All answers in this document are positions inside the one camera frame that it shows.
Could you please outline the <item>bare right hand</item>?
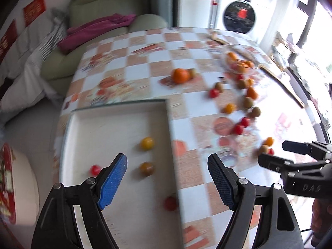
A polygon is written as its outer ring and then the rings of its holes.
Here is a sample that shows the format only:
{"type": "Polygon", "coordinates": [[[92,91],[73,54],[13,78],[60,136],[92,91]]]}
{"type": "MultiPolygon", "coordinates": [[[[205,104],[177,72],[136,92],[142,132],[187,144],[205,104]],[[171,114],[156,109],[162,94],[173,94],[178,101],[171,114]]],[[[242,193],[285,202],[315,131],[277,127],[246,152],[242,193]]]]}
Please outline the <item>bare right hand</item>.
{"type": "Polygon", "coordinates": [[[324,201],[315,199],[312,205],[311,229],[314,232],[311,245],[316,247],[323,239],[326,233],[324,226],[325,216],[327,214],[327,204],[324,201]]]}

